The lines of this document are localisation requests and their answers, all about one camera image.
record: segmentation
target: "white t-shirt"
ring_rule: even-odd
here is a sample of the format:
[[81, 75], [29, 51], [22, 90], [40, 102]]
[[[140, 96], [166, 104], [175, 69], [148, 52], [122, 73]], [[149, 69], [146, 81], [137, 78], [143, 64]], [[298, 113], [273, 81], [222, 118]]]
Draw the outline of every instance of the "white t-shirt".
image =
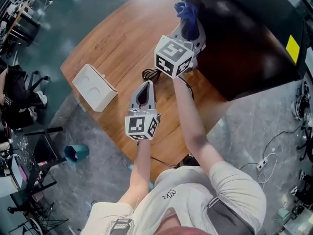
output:
[[125, 203], [96, 203], [82, 235], [109, 234], [108, 225], [118, 218], [134, 221], [132, 234], [152, 235], [162, 220], [174, 211], [182, 226], [218, 235], [207, 216], [208, 204], [214, 198], [208, 190], [211, 184], [218, 198], [257, 234], [266, 212], [263, 191], [244, 172], [227, 162], [219, 162], [211, 168], [208, 176], [199, 166], [182, 166], [162, 172], [155, 182], [155, 188], [135, 210]]

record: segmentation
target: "sneaker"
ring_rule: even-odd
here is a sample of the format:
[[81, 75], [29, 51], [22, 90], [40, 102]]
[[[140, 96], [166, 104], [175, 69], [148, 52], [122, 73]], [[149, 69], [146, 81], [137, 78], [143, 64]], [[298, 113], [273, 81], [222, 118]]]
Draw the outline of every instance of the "sneaker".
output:
[[32, 119], [34, 122], [37, 122], [38, 115], [37, 115], [37, 113], [35, 112], [35, 107], [34, 107], [34, 106], [31, 106], [31, 107], [28, 108], [28, 110], [29, 110], [31, 119]]
[[48, 103], [48, 99], [47, 99], [47, 96], [44, 95], [44, 93], [42, 91], [37, 91], [36, 92], [41, 100], [41, 102], [44, 104], [44, 107], [47, 105]]

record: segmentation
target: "cardboard box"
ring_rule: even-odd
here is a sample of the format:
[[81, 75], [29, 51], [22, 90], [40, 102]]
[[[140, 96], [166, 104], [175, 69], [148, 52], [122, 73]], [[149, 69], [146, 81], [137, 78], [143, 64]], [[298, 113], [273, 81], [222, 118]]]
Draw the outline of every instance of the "cardboard box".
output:
[[73, 85], [95, 112], [103, 112], [117, 90], [93, 66], [85, 64], [73, 79]]

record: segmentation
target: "embroidered logo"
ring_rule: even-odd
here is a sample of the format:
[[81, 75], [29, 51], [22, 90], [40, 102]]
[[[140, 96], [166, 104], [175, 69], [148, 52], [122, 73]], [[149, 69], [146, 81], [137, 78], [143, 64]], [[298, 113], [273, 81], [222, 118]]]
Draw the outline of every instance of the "embroidered logo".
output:
[[176, 191], [170, 189], [170, 191], [169, 191], [165, 196], [162, 196], [162, 197], [163, 197], [164, 199], [172, 198], [175, 194], [176, 194]]

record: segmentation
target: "yellow label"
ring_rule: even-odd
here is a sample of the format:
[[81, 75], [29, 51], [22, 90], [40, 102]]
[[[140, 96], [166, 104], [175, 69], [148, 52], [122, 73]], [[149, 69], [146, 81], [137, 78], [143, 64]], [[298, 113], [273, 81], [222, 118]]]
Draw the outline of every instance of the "yellow label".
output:
[[293, 61], [295, 63], [297, 63], [300, 47], [291, 35], [289, 37], [289, 40], [288, 40], [288, 43], [286, 46], [286, 50], [289, 53], [289, 55], [291, 56], [291, 58], [293, 59]]

